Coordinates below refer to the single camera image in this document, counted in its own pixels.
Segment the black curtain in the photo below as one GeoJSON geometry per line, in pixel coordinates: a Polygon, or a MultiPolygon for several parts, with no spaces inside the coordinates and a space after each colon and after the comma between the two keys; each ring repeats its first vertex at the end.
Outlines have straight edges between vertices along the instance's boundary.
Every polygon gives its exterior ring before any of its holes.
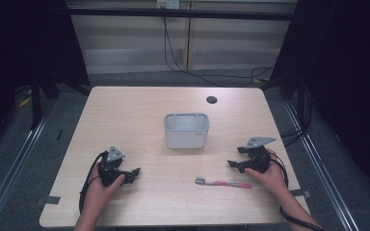
{"type": "Polygon", "coordinates": [[[370,178],[370,0],[298,0],[271,81],[306,86],[370,178]]]}
{"type": "Polygon", "coordinates": [[[90,84],[66,0],[0,0],[0,124],[14,92],[31,87],[36,72],[40,92],[59,95],[58,83],[87,95],[90,84]]]}

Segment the grey tape strip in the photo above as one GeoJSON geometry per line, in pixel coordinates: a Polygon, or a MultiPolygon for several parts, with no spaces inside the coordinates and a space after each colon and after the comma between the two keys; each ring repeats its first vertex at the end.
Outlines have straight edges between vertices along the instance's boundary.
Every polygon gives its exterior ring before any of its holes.
{"type": "Polygon", "coordinates": [[[44,197],[39,197],[36,201],[37,205],[44,206],[46,204],[58,204],[60,202],[60,197],[59,196],[44,196],[44,197]]]}
{"type": "Polygon", "coordinates": [[[290,192],[292,193],[293,196],[303,196],[304,198],[311,197],[311,194],[309,191],[305,191],[302,189],[292,190],[290,192]]]}

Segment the black horizontal bar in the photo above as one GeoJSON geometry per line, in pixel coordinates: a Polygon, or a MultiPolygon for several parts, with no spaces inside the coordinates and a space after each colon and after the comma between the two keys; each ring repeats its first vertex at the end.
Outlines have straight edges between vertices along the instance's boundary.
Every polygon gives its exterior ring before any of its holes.
{"type": "Polygon", "coordinates": [[[86,8],[69,7],[70,14],[107,15],[107,16],[146,16],[146,17],[184,17],[208,19],[246,19],[291,21],[296,18],[292,13],[243,13],[200,10],[158,10],[158,9],[120,9],[120,8],[86,8]]]}

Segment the white toothbrush holder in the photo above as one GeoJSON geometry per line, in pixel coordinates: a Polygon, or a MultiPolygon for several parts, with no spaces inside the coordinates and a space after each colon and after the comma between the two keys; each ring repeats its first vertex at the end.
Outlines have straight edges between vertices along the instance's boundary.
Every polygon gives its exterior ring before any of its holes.
{"type": "Polygon", "coordinates": [[[209,127],[206,114],[168,114],[164,118],[165,144],[172,149],[203,148],[209,127]]]}

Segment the white wall power outlet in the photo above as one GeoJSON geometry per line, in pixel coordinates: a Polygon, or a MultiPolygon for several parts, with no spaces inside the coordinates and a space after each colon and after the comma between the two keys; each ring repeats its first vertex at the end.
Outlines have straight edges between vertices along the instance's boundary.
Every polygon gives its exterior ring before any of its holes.
{"type": "Polygon", "coordinates": [[[179,0],[156,0],[156,5],[158,9],[169,9],[169,10],[180,9],[179,0]]]}

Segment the pink and grey toothbrush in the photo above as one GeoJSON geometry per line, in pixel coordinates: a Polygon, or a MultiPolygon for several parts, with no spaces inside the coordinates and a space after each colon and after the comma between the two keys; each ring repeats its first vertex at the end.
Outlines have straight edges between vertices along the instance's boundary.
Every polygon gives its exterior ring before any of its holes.
{"type": "Polygon", "coordinates": [[[205,178],[197,177],[195,183],[198,185],[205,186],[224,186],[224,187],[233,187],[240,189],[252,189],[252,185],[246,183],[238,182],[226,182],[226,181],[207,181],[205,178]]]}

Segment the metal floor rail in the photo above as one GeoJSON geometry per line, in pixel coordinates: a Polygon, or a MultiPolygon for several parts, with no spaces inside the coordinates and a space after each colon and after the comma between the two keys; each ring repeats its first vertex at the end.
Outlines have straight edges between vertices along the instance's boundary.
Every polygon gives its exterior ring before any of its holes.
{"type": "Polygon", "coordinates": [[[28,133],[28,137],[22,144],[22,147],[17,153],[16,158],[11,165],[8,173],[6,174],[4,180],[0,184],[0,214],[8,201],[8,198],[13,190],[14,184],[16,183],[21,170],[24,168],[36,142],[38,141],[40,134],[45,126],[48,116],[53,111],[56,105],[56,100],[50,100],[46,111],[42,114],[41,118],[38,120],[37,125],[28,133]]]}
{"type": "Polygon", "coordinates": [[[294,124],[294,129],[299,133],[299,139],[304,146],[307,156],[315,168],[323,188],[329,197],[332,207],[337,213],[345,231],[360,231],[352,212],[350,211],[347,203],[344,201],[341,193],[335,186],[330,173],[328,172],[317,148],[315,147],[315,144],[313,143],[311,137],[304,133],[304,128],[299,123],[298,113],[294,108],[294,105],[289,101],[285,102],[284,105],[292,123],[294,124]]]}

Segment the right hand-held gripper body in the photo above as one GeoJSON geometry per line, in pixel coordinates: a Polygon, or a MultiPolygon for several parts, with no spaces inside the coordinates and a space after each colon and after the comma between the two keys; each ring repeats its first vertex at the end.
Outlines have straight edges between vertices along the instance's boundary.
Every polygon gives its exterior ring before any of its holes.
{"type": "Polygon", "coordinates": [[[248,164],[248,168],[254,169],[260,173],[267,171],[271,157],[270,153],[265,148],[265,144],[275,140],[275,138],[251,137],[247,141],[243,147],[251,148],[252,151],[251,154],[245,155],[251,159],[251,164],[248,164]]]}

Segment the person's right hand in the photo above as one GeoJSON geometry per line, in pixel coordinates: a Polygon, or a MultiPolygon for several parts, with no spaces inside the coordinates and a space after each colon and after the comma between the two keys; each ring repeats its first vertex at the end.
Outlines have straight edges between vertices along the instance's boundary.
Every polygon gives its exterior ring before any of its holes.
{"type": "Polygon", "coordinates": [[[246,168],[246,174],[257,179],[274,197],[281,199],[290,195],[290,191],[284,182],[283,168],[278,162],[278,156],[275,151],[267,148],[272,158],[269,168],[266,172],[260,173],[251,168],[246,168]]]}

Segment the black metal stand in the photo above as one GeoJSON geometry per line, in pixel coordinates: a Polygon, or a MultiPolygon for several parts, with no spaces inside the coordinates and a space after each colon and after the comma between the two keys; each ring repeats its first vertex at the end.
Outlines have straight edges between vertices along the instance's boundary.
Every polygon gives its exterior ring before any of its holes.
{"type": "Polygon", "coordinates": [[[33,109],[33,120],[31,129],[35,130],[41,120],[41,106],[40,106],[40,84],[38,74],[33,73],[31,77],[31,91],[32,91],[32,109],[33,109]]]}

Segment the person's left hand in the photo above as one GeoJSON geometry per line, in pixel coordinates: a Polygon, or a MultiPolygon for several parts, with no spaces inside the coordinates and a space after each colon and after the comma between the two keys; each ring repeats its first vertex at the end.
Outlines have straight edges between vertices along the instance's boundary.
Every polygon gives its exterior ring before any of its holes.
{"type": "Polygon", "coordinates": [[[120,188],[124,179],[125,176],[120,175],[113,184],[105,187],[99,177],[98,166],[95,166],[90,177],[83,210],[89,212],[102,211],[120,188]]]}

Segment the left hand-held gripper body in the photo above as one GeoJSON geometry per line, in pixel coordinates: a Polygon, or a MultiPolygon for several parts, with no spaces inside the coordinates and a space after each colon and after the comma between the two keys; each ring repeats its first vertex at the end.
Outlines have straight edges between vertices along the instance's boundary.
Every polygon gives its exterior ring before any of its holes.
{"type": "Polygon", "coordinates": [[[125,155],[114,146],[111,146],[110,150],[102,156],[98,174],[105,187],[111,186],[121,175],[124,175],[124,178],[126,175],[131,175],[131,172],[119,170],[124,157],[125,155]]]}

